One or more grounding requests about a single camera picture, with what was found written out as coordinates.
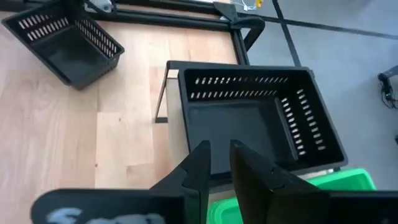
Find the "wooden surface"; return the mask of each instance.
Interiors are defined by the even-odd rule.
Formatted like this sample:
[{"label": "wooden surface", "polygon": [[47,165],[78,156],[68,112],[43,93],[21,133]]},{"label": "wooden surface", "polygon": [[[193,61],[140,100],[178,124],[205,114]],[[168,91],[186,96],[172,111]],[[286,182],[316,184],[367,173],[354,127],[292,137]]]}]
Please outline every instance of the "wooden surface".
[{"label": "wooden surface", "polygon": [[0,26],[2,223],[29,223],[32,202],[51,189],[152,186],[175,165],[167,124],[152,122],[166,61],[236,63],[228,33],[100,25],[126,51],[83,91],[63,85]]}]

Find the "gray floor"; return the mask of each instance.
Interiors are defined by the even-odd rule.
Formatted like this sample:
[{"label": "gray floor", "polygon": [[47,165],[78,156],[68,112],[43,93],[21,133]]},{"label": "gray floor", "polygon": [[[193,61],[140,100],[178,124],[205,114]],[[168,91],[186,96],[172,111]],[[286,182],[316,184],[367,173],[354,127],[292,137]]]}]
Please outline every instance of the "gray floor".
[{"label": "gray floor", "polygon": [[[394,0],[279,0],[279,4],[286,19],[398,34],[394,26],[398,2]],[[264,7],[267,9],[252,13],[276,17],[271,1]],[[398,40],[288,28],[302,65],[315,72],[346,150],[349,164],[343,169],[363,167],[378,189],[398,190],[398,145],[394,141],[398,110],[383,105],[376,78],[379,72],[398,65]],[[293,65],[280,24],[267,22],[248,55],[253,65]],[[398,91],[398,77],[392,83]]]}]

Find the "black metal frame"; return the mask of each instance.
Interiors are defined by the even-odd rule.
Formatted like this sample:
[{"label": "black metal frame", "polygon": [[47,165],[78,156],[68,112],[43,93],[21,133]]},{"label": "black metal frame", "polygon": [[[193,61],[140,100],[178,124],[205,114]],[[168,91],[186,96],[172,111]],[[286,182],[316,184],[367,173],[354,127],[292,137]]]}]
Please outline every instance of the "black metal frame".
[{"label": "black metal frame", "polygon": [[[46,2],[46,0],[1,0],[0,10],[19,12],[32,7],[40,6],[43,4],[43,2]],[[127,22],[229,32],[233,41],[236,60],[240,65],[249,65],[247,51],[265,28],[265,22],[259,16],[239,18],[236,8],[232,4],[220,2],[196,2],[189,0],[118,0],[116,2],[118,4],[156,7],[161,9],[211,14],[220,17],[223,16],[225,20],[126,9],[118,9],[117,14],[110,15],[89,13],[93,19],[101,21]],[[250,28],[249,33],[244,39],[242,38],[242,34],[240,32],[242,28]],[[167,74],[168,69],[166,68],[165,79],[163,80],[156,106],[155,123],[167,123],[167,118],[158,117],[160,104],[162,102],[162,97],[167,83]]]}]

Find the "green object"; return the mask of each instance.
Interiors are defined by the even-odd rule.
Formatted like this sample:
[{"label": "green object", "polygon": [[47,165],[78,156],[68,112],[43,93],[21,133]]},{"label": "green object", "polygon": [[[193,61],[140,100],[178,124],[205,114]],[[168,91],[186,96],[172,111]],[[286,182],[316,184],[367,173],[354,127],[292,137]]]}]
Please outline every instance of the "green object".
[{"label": "green object", "polygon": [[[322,190],[376,190],[364,169],[343,170],[307,180]],[[243,224],[237,198],[220,200],[208,210],[208,224]]]}]

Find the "black plastic basket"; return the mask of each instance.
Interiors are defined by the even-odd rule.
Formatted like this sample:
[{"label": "black plastic basket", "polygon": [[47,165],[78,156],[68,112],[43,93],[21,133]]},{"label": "black plastic basket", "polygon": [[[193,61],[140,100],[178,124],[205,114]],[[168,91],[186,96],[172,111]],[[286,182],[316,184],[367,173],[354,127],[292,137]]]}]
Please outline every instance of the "black plastic basket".
[{"label": "black plastic basket", "polygon": [[211,144],[212,185],[230,181],[233,139],[294,174],[347,164],[307,68],[181,69],[178,82],[190,150]]},{"label": "black plastic basket", "polygon": [[2,23],[64,84],[82,89],[116,67],[124,49],[73,2],[52,1]]}]

